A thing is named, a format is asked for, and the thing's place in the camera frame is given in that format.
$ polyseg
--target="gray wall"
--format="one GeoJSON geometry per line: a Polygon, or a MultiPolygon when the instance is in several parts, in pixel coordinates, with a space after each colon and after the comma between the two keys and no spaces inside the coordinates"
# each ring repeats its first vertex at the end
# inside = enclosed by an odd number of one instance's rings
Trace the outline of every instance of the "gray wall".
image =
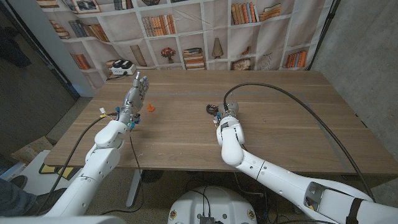
{"type": "Polygon", "coordinates": [[[341,1],[311,70],[398,161],[398,1],[341,1]]]}
{"type": "Polygon", "coordinates": [[[9,2],[69,79],[80,96],[94,96],[94,91],[90,87],[90,84],[73,61],[68,50],[37,2],[35,0],[9,0],[9,2]]]}
{"type": "MultiPolygon", "coordinates": [[[[12,27],[1,11],[0,26],[12,27]]],[[[14,40],[32,64],[19,68],[0,58],[0,154],[12,162],[12,152],[45,136],[75,103],[22,36],[14,40]]]]}

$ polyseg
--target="printed bookshelf backdrop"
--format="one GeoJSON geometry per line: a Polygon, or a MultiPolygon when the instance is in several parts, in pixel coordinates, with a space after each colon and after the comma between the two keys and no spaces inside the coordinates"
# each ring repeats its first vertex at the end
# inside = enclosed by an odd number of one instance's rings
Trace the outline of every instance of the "printed bookshelf backdrop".
{"type": "Polygon", "coordinates": [[[90,85],[138,70],[304,70],[332,0],[37,0],[90,85]]]}

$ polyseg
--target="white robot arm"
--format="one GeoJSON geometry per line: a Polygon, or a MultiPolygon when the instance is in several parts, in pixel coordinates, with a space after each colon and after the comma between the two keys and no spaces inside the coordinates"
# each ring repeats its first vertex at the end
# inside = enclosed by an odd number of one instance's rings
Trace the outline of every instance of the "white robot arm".
{"type": "Polygon", "coordinates": [[[71,183],[45,217],[71,217],[84,215],[95,196],[102,180],[117,166],[124,140],[119,136],[126,134],[133,123],[139,122],[138,111],[149,82],[147,77],[140,79],[140,73],[133,82],[123,101],[121,111],[115,120],[95,136],[95,144],[86,155],[86,164],[80,175],[71,183]]]}
{"type": "Polygon", "coordinates": [[[331,223],[394,223],[398,209],[374,203],[360,190],[339,182],[294,174],[247,151],[242,126],[236,119],[238,104],[221,114],[216,135],[225,163],[256,179],[286,198],[314,220],[331,223]]]}

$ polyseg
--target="person's leg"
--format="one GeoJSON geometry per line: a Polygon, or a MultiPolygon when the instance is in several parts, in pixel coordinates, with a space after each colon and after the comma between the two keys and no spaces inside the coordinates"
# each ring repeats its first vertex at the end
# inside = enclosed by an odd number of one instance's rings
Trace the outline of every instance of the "person's leg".
{"type": "Polygon", "coordinates": [[[26,193],[14,184],[0,179],[0,216],[21,216],[33,206],[36,198],[36,195],[26,193]]]}

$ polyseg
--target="small orange toy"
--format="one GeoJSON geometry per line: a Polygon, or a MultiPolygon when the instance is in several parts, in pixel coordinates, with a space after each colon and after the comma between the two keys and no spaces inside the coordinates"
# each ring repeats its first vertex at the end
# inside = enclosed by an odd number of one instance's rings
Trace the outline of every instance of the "small orange toy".
{"type": "Polygon", "coordinates": [[[155,110],[155,108],[154,108],[154,106],[152,106],[150,103],[148,103],[147,110],[148,110],[149,112],[153,112],[153,111],[155,110]]]}

